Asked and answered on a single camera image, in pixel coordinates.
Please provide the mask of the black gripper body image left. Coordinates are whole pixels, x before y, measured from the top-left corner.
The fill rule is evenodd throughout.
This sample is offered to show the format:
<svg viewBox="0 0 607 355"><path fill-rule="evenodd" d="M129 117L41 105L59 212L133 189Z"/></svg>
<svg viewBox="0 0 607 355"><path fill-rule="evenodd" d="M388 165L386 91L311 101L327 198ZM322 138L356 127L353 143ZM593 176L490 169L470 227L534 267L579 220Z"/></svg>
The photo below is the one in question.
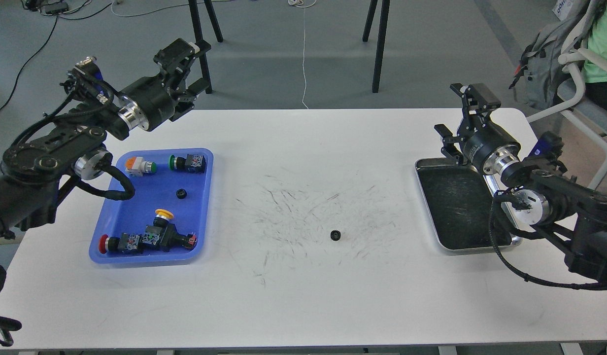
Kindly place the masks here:
<svg viewBox="0 0 607 355"><path fill-rule="evenodd" d="M153 131L166 120L175 121L195 107L196 95L172 90L159 77L142 77L120 92L117 115L128 130Z"/></svg>

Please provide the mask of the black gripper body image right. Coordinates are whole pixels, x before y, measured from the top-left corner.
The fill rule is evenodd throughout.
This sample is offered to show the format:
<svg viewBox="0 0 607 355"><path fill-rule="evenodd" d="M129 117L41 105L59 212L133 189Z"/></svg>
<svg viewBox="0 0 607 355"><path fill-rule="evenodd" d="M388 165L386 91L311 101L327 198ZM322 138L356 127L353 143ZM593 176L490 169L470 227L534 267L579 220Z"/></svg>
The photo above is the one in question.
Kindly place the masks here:
<svg viewBox="0 0 607 355"><path fill-rule="evenodd" d="M501 126L495 123L473 127L469 123L459 126L459 146L468 163L483 175L500 175L519 162L521 146Z"/></svg>

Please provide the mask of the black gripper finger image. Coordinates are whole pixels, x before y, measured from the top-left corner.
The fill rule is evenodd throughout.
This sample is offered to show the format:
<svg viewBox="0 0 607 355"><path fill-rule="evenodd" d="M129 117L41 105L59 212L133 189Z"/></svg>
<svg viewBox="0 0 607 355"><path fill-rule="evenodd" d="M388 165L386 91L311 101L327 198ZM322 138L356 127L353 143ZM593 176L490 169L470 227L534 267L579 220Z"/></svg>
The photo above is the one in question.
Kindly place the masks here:
<svg viewBox="0 0 607 355"><path fill-rule="evenodd" d="M501 108L500 99L483 83L452 83L450 89L463 103L463 119L457 129L459 136L472 136L484 130L491 121L491 113Z"/></svg>
<svg viewBox="0 0 607 355"><path fill-rule="evenodd" d="M202 58L211 49L205 40L186 42L175 40L153 56L159 65L159 79L163 84L181 84L189 76L191 67L197 58Z"/></svg>
<svg viewBox="0 0 607 355"><path fill-rule="evenodd" d="M451 159L459 166L467 166L470 163L464 148L470 138L470 130L459 127L458 135L452 135L452 132L445 124L436 124L434 126L436 132L441 136L442 148L441 153L448 159Z"/></svg>
<svg viewBox="0 0 607 355"><path fill-rule="evenodd" d="M186 85L187 75L180 75L178 87L178 99L196 99L199 94L210 88L210 81L199 78L189 86Z"/></svg>

